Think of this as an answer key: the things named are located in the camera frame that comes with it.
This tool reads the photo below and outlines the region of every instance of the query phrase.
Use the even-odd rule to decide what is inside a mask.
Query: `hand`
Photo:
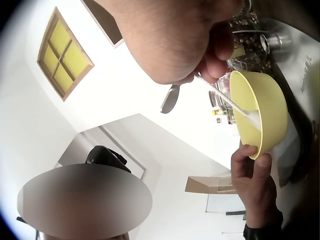
[[[141,68],[159,84],[214,83],[234,49],[226,21],[241,0],[95,0],[115,18]]]
[[[242,145],[231,157],[232,184],[246,209],[249,228],[263,228],[276,221],[276,185],[270,176],[271,156],[250,159],[256,146]]]

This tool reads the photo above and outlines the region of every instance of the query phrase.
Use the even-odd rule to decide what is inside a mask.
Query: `black wristwatch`
[[[283,222],[283,214],[278,210],[276,222],[265,228],[249,228],[244,227],[243,237],[246,240],[270,240],[280,239],[281,226]]]

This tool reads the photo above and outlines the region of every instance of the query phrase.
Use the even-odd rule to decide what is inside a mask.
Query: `wrist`
[[[249,228],[265,228],[277,221],[279,210],[276,206],[266,211],[246,211],[246,223]]]

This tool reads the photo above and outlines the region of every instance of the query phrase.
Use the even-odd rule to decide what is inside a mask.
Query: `knife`
[[[171,110],[174,108],[174,106],[177,103],[178,96],[179,96],[180,86],[179,85],[171,85],[171,88],[169,89],[167,96],[165,97],[160,112],[167,114],[171,112]]]

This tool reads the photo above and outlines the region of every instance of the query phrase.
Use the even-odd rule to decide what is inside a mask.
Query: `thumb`
[[[254,161],[252,180],[256,184],[264,184],[271,172],[272,159],[270,154],[265,153]]]

